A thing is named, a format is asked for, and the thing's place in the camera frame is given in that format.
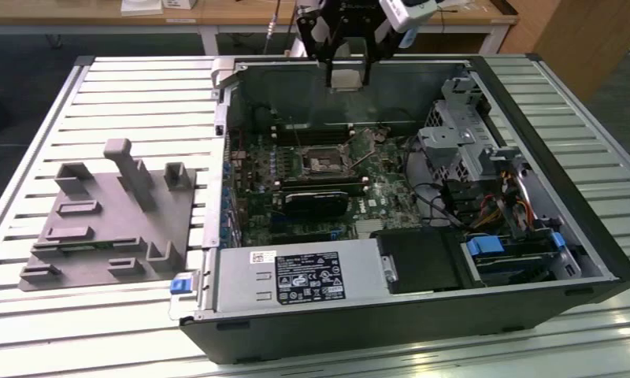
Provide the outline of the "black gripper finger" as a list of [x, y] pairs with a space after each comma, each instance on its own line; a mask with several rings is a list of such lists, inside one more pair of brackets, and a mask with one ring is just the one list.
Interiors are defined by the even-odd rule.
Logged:
[[334, 59], [338, 49], [335, 2], [298, 2], [296, 25], [307, 56], [326, 66], [326, 85], [332, 84]]
[[366, 71], [364, 85], [370, 85], [372, 66], [376, 62], [394, 57], [400, 45], [400, 33], [390, 20], [366, 27]]

